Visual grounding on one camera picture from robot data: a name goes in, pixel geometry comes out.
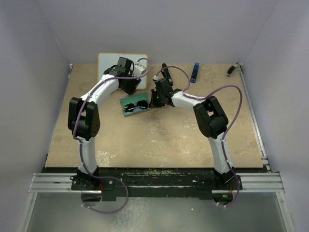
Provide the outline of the green lined glasses case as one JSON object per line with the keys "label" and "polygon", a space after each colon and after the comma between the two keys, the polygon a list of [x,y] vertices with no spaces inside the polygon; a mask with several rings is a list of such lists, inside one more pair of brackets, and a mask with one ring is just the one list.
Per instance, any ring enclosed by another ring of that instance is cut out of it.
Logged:
{"label": "green lined glasses case", "polygon": [[146,100],[148,102],[148,104],[150,103],[149,102],[149,97],[148,97],[148,93],[142,93],[142,94],[137,94],[137,95],[132,95],[132,96],[129,96],[129,97],[126,97],[126,98],[122,98],[120,100],[120,104],[121,104],[121,107],[123,109],[123,107],[127,104],[130,104],[130,103],[136,103],[138,101],[142,101],[142,100]]}

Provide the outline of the aviator sunglasses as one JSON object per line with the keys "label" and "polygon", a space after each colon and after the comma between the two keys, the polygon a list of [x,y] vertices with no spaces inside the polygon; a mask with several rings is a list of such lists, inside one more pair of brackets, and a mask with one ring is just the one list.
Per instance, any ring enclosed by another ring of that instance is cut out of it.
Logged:
{"label": "aviator sunglasses", "polygon": [[148,102],[146,100],[138,101],[136,103],[130,103],[123,107],[123,111],[126,113],[132,113],[135,108],[145,110],[148,108]]}

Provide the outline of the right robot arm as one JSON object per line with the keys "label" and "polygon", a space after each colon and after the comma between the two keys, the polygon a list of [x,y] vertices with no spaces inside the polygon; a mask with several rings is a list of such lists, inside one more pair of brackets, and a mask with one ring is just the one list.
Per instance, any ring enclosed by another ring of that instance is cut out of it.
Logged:
{"label": "right robot arm", "polygon": [[220,189],[226,189],[231,185],[232,179],[235,179],[237,188],[240,189],[240,179],[236,174],[234,165],[230,159],[227,148],[227,133],[236,121],[241,105],[242,92],[238,86],[240,102],[235,117],[229,123],[219,101],[213,94],[204,98],[186,94],[184,90],[173,89],[172,84],[166,78],[153,78],[155,88],[152,89],[151,107],[170,105],[193,111],[197,120],[200,132],[208,139],[213,161],[215,185]]}

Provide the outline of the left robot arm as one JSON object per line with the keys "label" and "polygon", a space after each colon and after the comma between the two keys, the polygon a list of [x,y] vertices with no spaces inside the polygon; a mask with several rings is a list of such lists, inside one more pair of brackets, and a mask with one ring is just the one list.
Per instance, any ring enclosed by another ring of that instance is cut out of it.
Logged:
{"label": "left robot arm", "polygon": [[95,137],[100,129],[99,107],[117,89],[128,95],[134,94],[141,78],[146,75],[147,67],[139,60],[133,62],[120,57],[86,94],[71,98],[68,128],[78,142],[81,161],[77,174],[70,177],[73,190],[94,190],[116,180],[112,176],[99,175],[95,150]]}

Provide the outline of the black stapler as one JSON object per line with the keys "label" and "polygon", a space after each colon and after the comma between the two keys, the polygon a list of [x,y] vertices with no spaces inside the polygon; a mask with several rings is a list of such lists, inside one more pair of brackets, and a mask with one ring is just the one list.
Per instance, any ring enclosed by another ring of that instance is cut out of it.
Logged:
{"label": "black stapler", "polygon": [[165,63],[162,63],[161,65],[161,74],[163,75],[164,78],[166,78],[169,81],[171,85],[173,85],[173,80]]}

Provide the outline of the blue stapler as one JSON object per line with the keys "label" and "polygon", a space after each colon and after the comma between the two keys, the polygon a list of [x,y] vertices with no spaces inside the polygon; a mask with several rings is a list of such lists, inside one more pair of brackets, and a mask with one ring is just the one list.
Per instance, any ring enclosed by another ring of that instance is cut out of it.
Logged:
{"label": "blue stapler", "polygon": [[197,81],[198,70],[199,70],[199,63],[196,62],[193,66],[193,70],[191,73],[191,78],[190,78],[191,83],[195,83]]}

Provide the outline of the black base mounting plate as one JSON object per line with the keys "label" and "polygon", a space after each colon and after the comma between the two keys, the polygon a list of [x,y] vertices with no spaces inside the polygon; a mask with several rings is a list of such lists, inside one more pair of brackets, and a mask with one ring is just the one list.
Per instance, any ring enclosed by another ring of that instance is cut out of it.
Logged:
{"label": "black base mounting plate", "polygon": [[242,189],[239,175],[213,168],[97,168],[93,175],[77,171],[70,180],[72,190],[80,190],[85,200],[93,193],[102,201],[153,197],[230,202]]}

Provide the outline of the small whiteboard yellow frame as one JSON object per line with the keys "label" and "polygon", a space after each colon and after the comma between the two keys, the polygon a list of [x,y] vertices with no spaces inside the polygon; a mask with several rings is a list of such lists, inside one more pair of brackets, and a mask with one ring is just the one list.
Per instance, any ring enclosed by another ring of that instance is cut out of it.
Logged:
{"label": "small whiteboard yellow frame", "polygon": [[[146,54],[139,53],[99,53],[98,54],[98,80],[103,76],[103,72],[114,64],[117,64],[120,57],[128,58],[133,62],[140,58],[148,58]],[[147,67],[148,61],[142,60],[140,64]],[[137,90],[145,90],[147,88],[147,76],[141,79],[137,86]]]}

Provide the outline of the black handled tool at corner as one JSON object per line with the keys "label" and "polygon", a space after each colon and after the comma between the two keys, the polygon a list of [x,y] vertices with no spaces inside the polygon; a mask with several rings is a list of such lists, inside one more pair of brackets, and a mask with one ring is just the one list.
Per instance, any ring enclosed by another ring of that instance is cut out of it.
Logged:
{"label": "black handled tool at corner", "polygon": [[239,70],[241,68],[241,63],[238,61],[236,63],[234,63],[232,66],[230,66],[230,68],[227,70],[225,77],[226,78],[230,78],[231,74],[235,71],[235,70]]}

